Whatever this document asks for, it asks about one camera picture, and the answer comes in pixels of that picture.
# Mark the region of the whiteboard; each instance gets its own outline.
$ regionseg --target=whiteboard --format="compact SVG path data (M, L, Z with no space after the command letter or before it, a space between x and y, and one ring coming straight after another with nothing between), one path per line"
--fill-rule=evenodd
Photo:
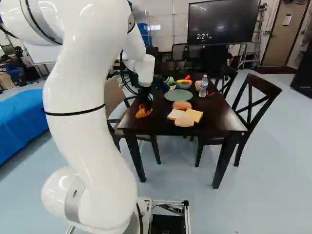
M56 62L62 49L61 45L52 44L51 46L38 46L24 43L24 45L35 64Z

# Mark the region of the water bottle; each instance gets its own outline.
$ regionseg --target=water bottle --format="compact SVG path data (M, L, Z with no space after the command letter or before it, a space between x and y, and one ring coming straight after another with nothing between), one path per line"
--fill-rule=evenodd
M199 90L200 98L204 98L206 96L207 87L208 87L208 78L207 78L207 75L204 75L203 79L200 82L200 90Z

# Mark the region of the dark wooden table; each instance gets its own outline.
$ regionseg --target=dark wooden table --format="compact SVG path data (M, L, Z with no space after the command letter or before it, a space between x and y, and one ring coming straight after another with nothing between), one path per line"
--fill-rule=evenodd
M150 116L136 119L135 115L140 104L136 99L129 112L118 125L118 129L125 134L131 157L141 182L146 181L146 176L136 135L195 136L199 137L199 139L204 137L224 137L223 152L219 156L213 180L213 188L219 188L236 143L241 134L246 132L247 129L224 97L217 92L211 81L209 81L208 90L210 93L215 92L215 94L212 97L205 98L198 96L198 92L195 90L195 81L201 80L202 77L203 74L191 75L193 84L189 91L193 93L193 98L189 102L192 104L192 109L204 112L202 120L199 124L195 124L194 127L177 127L174 121L167 119L167 115L172 111L172 102L164 98L164 93L161 90L155 93L155 100L152 104L153 113Z

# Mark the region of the cardboard box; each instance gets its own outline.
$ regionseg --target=cardboard box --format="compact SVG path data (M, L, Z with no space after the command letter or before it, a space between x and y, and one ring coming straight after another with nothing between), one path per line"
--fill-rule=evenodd
M0 72L0 85L3 89L11 89L15 87L10 75L5 72Z

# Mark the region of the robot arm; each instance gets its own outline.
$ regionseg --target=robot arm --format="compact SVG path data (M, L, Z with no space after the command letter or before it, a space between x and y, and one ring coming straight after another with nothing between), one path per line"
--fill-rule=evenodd
M151 84L155 63L145 53L127 0L2 0L0 9L6 29L17 38L63 44L43 102L69 167L45 183L46 209L89 232L123 233L136 209L137 185L108 131L105 78L121 49L143 86Z

